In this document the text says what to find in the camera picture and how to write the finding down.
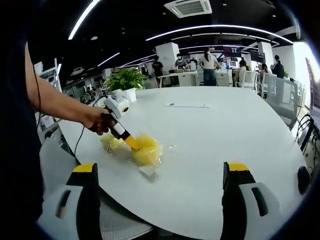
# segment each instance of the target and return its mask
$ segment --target black ceiling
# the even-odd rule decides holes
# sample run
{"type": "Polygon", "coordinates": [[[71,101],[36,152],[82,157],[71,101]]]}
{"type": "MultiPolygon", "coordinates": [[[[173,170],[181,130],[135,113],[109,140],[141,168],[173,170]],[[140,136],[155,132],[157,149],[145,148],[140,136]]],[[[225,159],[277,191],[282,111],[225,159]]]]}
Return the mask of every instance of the black ceiling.
{"type": "MultiPolygon", "coordinates": [[[[65,82],[72,69],[96,67],[120,52],[101,68],[121,66],[153,54],[155,46],[172,38],[203,33],[237,33],[268,38],[267,34],[230,28],[201,28],[181,31],[150,41],[147,38],[168,31],[212,24],[249,26],[277,32],[292,26],[286,13],[269,0],[210,0],[212,14],[178,18],[164,4],[171,0],[100,0],[84,20],[72,40],[69,34],[91,0],[47,0],[38,11],[29,49],[34,63],[44,67],[58,58],[62,63],[60,79],[65,82]]],[[[288,44],[274,39],[280,44],[288,44]]],[[[233,44],[248,46],[257,40],[230,35],[202,35],[174,40],[180,48],[199,45],[233,44]]]]}

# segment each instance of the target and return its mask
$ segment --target hand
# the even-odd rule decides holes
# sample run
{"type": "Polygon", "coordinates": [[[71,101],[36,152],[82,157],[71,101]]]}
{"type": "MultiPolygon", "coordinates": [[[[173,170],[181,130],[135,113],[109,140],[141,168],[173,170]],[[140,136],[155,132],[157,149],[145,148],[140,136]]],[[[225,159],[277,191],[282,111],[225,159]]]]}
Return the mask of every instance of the hand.
{"type": "Polygon", "coordinates": [[[109,114],[108,110],[101,107],[89,107],[87,113],[84,115],[82,124],[98,135],[107,133],[108,128],[113,127],[116,122],[111,118],[102,119],[101,114],[109,114]]]}

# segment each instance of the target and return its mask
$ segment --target green plant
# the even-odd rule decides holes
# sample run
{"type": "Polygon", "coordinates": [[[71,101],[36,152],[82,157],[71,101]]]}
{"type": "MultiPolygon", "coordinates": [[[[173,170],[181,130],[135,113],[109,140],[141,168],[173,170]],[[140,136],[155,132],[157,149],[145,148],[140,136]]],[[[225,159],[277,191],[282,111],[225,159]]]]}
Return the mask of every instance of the green plant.
{"type": "Polygon", "coordinates": [[[128,90],[132,88],[140,89],[144,82],[143,80],[147,77],[139,72],[138,69],[128,70],[122,68],[117,74],[110,77],[106,81],[106,87],[110,91],[117,89],[128,90]]]}

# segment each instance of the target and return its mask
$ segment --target round white table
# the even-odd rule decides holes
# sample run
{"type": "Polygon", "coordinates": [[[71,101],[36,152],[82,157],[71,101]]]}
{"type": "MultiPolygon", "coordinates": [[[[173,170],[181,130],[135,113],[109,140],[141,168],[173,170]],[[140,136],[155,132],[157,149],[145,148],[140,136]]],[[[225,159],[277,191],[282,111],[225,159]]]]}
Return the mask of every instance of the round white table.
{"type": "MultiPolygon", "coordinates": [[[[285,219],[297,208],[302,200],[297,171],[305,166],[304,157],[285,123],[252,90],[171,87],[136,95],[120,122],[133,136],[147,133],[166,148],[173,146],[164,151],[152,181],[134,163],[105,152],[87,129],[76,150],[82,164],[98,164],[100,186],[126,209],[167,231],[218,240],[226,161],[247,165],[256,182],[275,194],[285,219]],[[170,103],[178,107],[166,106],[170,103]]],[[[74,149],[82,125],[61,121],[59,126],[74,149]]]]}

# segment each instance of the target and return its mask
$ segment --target clear plastic bag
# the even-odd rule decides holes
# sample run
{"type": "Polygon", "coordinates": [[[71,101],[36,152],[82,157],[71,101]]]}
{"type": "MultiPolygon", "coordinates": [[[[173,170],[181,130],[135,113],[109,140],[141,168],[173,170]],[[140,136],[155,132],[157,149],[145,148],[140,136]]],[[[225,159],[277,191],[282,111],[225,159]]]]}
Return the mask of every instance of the clear plastic bag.
{"type": "Polygon", "coordinates": [[[100,138],[104,150],[121,158],[133,161],[147,177],[150,177],[160,167],[162,146],[151,136],[141,134],[136,139],[139,150],[131,149],[122,139],[116,139],[111,133],[100,138]]]}

